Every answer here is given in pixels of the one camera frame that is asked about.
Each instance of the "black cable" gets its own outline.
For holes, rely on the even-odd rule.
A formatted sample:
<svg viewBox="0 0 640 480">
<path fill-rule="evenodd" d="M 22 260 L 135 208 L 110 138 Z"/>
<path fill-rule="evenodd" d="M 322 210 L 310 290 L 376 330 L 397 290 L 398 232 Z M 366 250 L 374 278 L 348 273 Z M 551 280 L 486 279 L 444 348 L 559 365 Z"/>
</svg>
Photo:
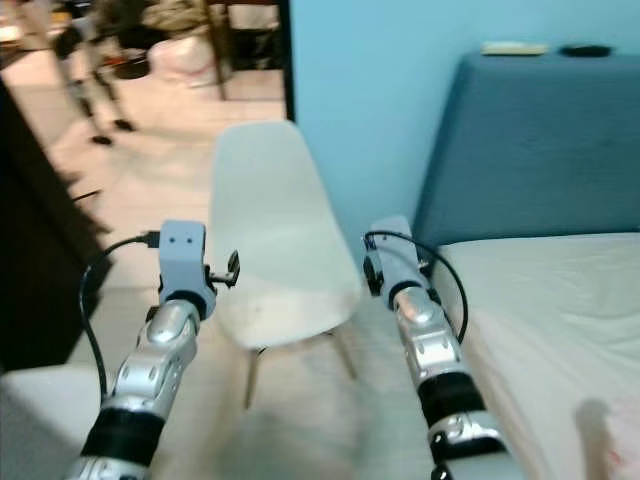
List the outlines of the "black cable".
<svg viewBox="0 0 640 480">
<path fill-rule="evenodd" d="M 428 252 L 430 255 L 435 257 L 439 262 L 442 262 L 442 264 L 447 268 L 447 270 L 449 270 L 449 273 L 451 273 L 451 276 L 453 277 L 453 280 L 456 282 L 456 286 L 460 291 L 460 298 L 462 300 L 462 325 L 460 326 L 460 331 L 458 332 L 458 343 L 462 344 L 462 341 L 464 340 L 464 336 L 467 333 L 467 324 L 469 323 L 469 312 L 468 312 L 469 308 L 467 305 L 467 294 L 464 291 L 464 287 L 462 286 L 462 281 L 460 280 L 460 277 L 458 276 L 453 266 L 449 263 L 449 261 L 446 258 L 444 258 L 442 255 L 440 255 L 434 248 L 428 245 L 425 245 L 424 243 L 420 243 L 414 240 L 409 235 L 405 235 L 404 233 L 393 232 L 391 230 L 371 230 L 364 234 L 363 238 L 365 243 L 368 243 L 370 241 L 370 238 L 374 236 L 396 237 L 396 238 L 405 240 L 407 242 L 410 242 L 414 244 L 416 247 L 420 247 L 424 251 Z"/>
<path fill-rule="evenodd" d="M 157 232 L 149 232 L 145 235 L 138 235 L 136 237 L 127 238 L 126 240 L 121 240 L 117 243 L 114 243 L 110 247 L 106 248 L 103 252 L 97 255 L 85 268 L 84 273 L 82 274 L 82 280 L 80 281 L 80 289 L 78 290 L 78 304 L 80 306 L 80 319 L 82 320 L 82 328 L 84 328 L 85 333 L 87 334 L 87 338 L 89 339 L 89 345 L 91 346 L 91 352 L 93 353 L 93 357 L 96 360 L 96 367 L 98 369 L 98 380 L 100 382 L 100 404 L 104 401 L 107 396 L 107 373 L 104 368 L 104 360 L 102 358 L 102 352 L 100 351 L 100 345 L 98 345 L 98 340 L 96 339 L 95 334 L 93 333 L 93 328 L 91 328 L 91 324 L 89 323 L 89 318 L 87 317 L 87 312 L 85 310 L 85 295 L 86 295 L 86 287 L 89 281 L 89 277 L 93 270 L 100 265 L 105 258 L 109 256 L 114 250 L 118 248 L 128 245 L 130 243 L 146 243 L 149 247 L 152 245 L 149 243 L 150 239 L 154 238 L 153 235 L 157 235 Z"/>
<path fill-rule="evenodd" d="M 92 190 L 90 192 L 83 193 L 82 195 L 78 195 L 77 197 L 73 197 L 71 199 L 71 201 L 72 202 L 77 202 L 77 201 L 83 200 L 85 198 L 93 197 L 94 195 L 99 195 L 100 193 L 102 193 L 102 190 Z"/>
</svg>

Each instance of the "chair backrest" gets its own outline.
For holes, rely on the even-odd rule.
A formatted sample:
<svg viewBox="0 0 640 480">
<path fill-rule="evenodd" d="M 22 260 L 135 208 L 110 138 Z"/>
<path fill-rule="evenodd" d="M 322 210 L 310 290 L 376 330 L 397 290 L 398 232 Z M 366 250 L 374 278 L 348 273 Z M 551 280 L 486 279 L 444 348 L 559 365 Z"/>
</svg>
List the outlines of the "chair backrest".
<svg viewBox="0 0 640 480">
<path fill-rule="evenodd" d="M 213 162 L 209 251 L 216 268 L 237 248 L 243 272 L 281 284 L 322 289 L 360 284 L 295 125 L 274 121 L 229 128 L 217 139 Z"/>
</svg>

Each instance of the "person's foot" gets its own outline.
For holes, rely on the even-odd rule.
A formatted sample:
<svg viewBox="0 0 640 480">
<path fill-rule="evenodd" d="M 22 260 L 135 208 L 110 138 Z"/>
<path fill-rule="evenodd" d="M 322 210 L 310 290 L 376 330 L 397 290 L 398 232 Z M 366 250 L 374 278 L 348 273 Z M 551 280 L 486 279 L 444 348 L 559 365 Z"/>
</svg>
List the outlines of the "person's foot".
<svg viewBox="0 0 640 480">
<path fill-rule="evenodd" d="M 114 120 L 113 124 L 116 126 L 116 128 L 118 128 L 119 130 L 124 130 L 125 132 L 136 131 L 136 127 L 134 127 L 130 121 L 124 120 L 122 118 L 119 118 L 118 120 Z"/>
<path fill-rule="evenodd" d="M 104 135 L 94 135 L 93 137 L 91 137 L 91 141 L 98 145 L 106 145 L 108 147 L 113 145 L 113 140 L 111 140 L 109 137 L 105 137 Z"/>
</svg>

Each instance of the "white bag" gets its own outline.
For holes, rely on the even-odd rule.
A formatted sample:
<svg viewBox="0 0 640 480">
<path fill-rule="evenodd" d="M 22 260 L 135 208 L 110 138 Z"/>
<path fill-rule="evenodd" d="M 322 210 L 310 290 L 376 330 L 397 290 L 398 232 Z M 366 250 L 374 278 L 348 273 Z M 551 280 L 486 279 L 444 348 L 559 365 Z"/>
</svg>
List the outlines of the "white bag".
<svg viewBox="0 0 640 480">
<path fill-rule="evenodd" d="M 640 398 L 612 405 L 606 425 L 609 480 L 640 479 Z"/>
<path fill-rule="evenodd" d="M 184 82 L 190 88 L 218 83 L 210 45 L 200 35 L 156 43 L 148 54 L 151 72 L 168 81 Z M 223 77 L 229 69 L 222 65 Z"/>
</svg>

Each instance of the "blue wall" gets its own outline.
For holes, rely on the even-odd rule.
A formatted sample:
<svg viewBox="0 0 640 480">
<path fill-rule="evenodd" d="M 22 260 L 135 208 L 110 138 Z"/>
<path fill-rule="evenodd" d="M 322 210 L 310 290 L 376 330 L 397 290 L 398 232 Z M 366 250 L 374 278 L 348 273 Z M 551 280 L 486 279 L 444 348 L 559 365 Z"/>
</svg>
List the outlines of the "blue wall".
<svg viewBox="0 0 640 480">
<path fill-rule="evenodd" d="M 359 258 L 415 214 L 452 75 L 484 40 L 640 50 L 640 0 L 293 0 L 296 114 Z"/>
</svg>

